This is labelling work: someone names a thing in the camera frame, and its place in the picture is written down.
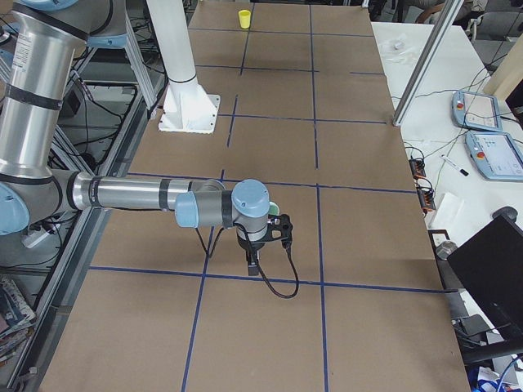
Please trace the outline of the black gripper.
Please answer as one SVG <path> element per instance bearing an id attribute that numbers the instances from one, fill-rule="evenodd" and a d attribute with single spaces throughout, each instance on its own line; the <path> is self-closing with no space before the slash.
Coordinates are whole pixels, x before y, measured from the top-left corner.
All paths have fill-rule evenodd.
<path id="1" fill-rule="evenodd" d="M 258 276 L 260 272 L 257 261 L 259 261 L 259 251 L 263 248 L 264 243 L 260 241 L 248 241 L 240 236 L 238 237 L 238 243 L 245 251 L 248 276 Z"/>

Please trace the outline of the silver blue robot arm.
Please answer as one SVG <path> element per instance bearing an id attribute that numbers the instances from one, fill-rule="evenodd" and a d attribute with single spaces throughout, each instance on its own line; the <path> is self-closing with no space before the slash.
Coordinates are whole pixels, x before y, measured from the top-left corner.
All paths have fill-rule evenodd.
<path id="1" fill-rule="evenodd" d="M 270 210 L 260 181 L 227 190 L 215 180 L 135 180 L 48 167 L 74 53 L 127 45 L 124 2 L 16 1 L 13 14 L 20 30 L 1 113 L 2 234 L 89 207 L 174 212 L 181 227 L 236 228 L 249 274 L 260 274 Z"/>

